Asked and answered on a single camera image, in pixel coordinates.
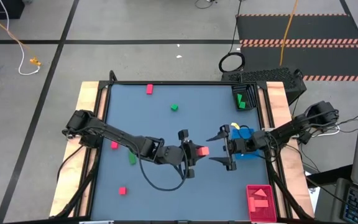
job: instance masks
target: red object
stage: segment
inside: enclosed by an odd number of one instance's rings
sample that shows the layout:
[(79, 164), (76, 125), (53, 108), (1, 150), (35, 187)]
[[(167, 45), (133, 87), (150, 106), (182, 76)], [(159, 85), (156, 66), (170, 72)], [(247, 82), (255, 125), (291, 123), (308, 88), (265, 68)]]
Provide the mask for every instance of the red object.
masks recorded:
[(198, 156), (207, 156), (209, 155), (209, 149), (206, 146), (197, 149)]
[(277, 221), (272, 186), (247, 185), (247, 199), (249, 219), (252, 222)]
[(118, 149), (118, 143), (116, 143), (115, 141), (111, 141), (111, 148), (112, 149)]
[(120, 195), (125, 195), (125, 194), (127, 194), (127, 188), (126, 187), (120, 187), (118, 192), (119, 192)]
[(259, 196), (262, 196), (262, 197), (267, 197), (267, 195), (265, 194), (265, 192), (262, 190), (262, 189), (259, 189), (258, 191), (256, 191), (254, 193), (254, 195), (259, 195)]
[(153, 84), (147, 84), (146, 94), (148, 95), (153, 94)]

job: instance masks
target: table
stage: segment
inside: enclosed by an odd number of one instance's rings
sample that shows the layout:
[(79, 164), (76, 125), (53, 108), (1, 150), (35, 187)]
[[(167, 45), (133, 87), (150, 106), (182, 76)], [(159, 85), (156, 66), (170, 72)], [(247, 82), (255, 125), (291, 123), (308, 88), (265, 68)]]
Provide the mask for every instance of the table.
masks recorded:
[[(94, 105), (96, 101), (96, 95), (98, 92), (99, 82), (83, 82), (80, 90), (80, 95), (78, 97), (78, 102), (76, 110), (94, 110)], [(266, 105), (264, 101), (264, 93), (262, 90), (259, 90), (261, 105), (262, 105), (262, 115), (264, 117), (265, 127), (269, 127), (269, 122), (267, 119), (266, 110), (267, 107), (271, 107), (272, 118), (276, 126), (281, 126), (282, 124), (291, 120), (290, 111), (288, 109), (287, 99), (285, 96), (285, 91), (283, 84), (280, 82), (268, 82), (267, 83), (267, 93), (270, 100), (270, 104)], [(100, 96), (100, 107), (98, 108), (98, 117), (103, 117), (104, 111), (104, 102), (106, 101), (107, 90), (103, 90)], [(79, 138), (72, 139), (68, 142), (65, 156), (68, 157), (75, 149), (78, 148)], [(295, 140), (291, 140), (288, 143), (290, 146), (297, 148)], [(93, 163), (93, 156), (95, 150), (91, 151), (90, 155), (90, 166)], [(307, 189), (306, 180), (304, 177), (304, 171), (302, 162), (300, 159), (300, 154), (290, 147), (286, 147), (281, 152), (283, 171), (285, 174), (285, 180), (287, 187), (292, 195), (295, 197), (296, 201), (303, 207), (303, 209), (309, 215), (313, 216), (313, 209), (310, 202), (310, 197)], [(57, 214), (69, 201), (72, 194), (77, 190), (81, 170), (83, 167), (85, 158), (85, 150), (80, 151), (75, 157), (73, 157), (62, 169), (60, 174), (60, 179), (57, 184), (57, 189), (55, 192), (55, 197), (53, 199), (53, 204), (51, 208), (50, 215)], [(277, 190), (277, 199), (278, 199), (278, 211), (281, 217), (285, 217), (285, 206), (282, 200), (282, 194), (279, 192), (279, 189), (276, 186)], [(79, 214), (85, 215), (86, 209), (88, 206), (88, 198), (90, 196), (89, 186), (88, 189), (83, 194), (81, 205), (79, 207)]]

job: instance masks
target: blue table surface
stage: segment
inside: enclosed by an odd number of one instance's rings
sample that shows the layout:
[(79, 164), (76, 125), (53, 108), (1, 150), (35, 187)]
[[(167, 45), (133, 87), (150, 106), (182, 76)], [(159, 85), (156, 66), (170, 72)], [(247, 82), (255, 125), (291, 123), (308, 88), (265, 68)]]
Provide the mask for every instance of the blue table surface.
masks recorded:
[[(188, 129), (194, 143), (209, 147), (208, 157), (224, 157), (223, 140), (206, 142), (224, 124), (248, 125), (259, 130), (257, 110), (236, 111), (231, 87), (221, 85), (113, 85), (106, 122), (133, 135), (164, 138), (165, 145), (180, 145), (178, 132)], [(178, 110), (172, 111), (171, 105)], [(103, 142), (92, 220), (249, 220), (248, 184), (268, 184), (265, 161), (237, 161), (237, 170), (226, 171), (216, 161), (202, 158), (194, 167), (195, 178), (186, 179), (173, 192), (153, 189), (143, 178), (139, 162), (131, 166), (128, 149), (112, 150)], [(172, 188), (181, 178), (169, 165), (143, 162), (149, 179)], [(127, 187), (127, 195), (119, 195)]]

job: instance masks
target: small green cube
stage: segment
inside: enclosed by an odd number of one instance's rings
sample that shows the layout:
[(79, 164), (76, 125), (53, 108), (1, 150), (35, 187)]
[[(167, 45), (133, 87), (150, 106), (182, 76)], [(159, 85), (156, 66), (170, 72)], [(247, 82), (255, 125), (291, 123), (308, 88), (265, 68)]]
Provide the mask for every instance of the small green cube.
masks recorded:
[(245, 103), (245, 102), (241, 102), (240, 105), (239, 105), (239, 107), (240, 107), (241, 109), (245, 109), (245, 108), (246, 108), (246, 103)]
[(130, 151), (128, 151), (129, 152), (129, 163), (133, 166), (133, 165), (135, 165), (136, 164), (136, 156), (133, 154), (133, 153), (131, 153)]
[(242, 98), (242, 95), (241, 95), (241, 94), (237, 94), (237, 102), (238, 102), (238, 104), (241, 103), (241, 98)]
[(178, 109), (178, 105), (171, 105), (171, 109), (172, 109), (173, 111), (176, 111), (176, 110)]

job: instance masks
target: gray floor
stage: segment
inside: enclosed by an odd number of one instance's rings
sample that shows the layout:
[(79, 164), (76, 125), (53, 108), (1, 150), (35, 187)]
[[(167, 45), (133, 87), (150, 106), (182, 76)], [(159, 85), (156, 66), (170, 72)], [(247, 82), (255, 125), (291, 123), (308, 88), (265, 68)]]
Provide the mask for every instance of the gray floor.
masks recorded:
[[(346, 0), (358, 26), (358, 1)], [(11, 22), (20, 39), (58, 40), (73, 0), (34, 2)], [(290, 13), (293, 0), (246, 0), (241, 13)], [(193, 0), (80, 0), (68, 39), (230, 39), (238, 1), (199, 10)], [(298, 13), (343, 13), (339, 0), (302, 0)], [(0, 39), (9, 39), (0, 29)], [(32, 45), (44, 63), (39, 74), (17, 73), (17, 45), (0, 45), (0, 204), (34, 113), (56, 45)], [(5, 222), (47, 218), (65, 139), (60, 134), (75, 109), (82, 81), (101, 80), (113, 69), (120, 80), (219, 80), (219, 59), (230, 45), (66, 45), (50, 86)], [(233, 67), (236, 59), (225, 66)], [(23, 70), (32, 70), (25, 63)], [(358, 115), (358, 82), (306, 82), (296, 113), (319, 100)], [(357, 122), (344, 125), (351, 130)], [(312, 139), (303, 149), (320, 170), (352, 162), (356, 133)]]

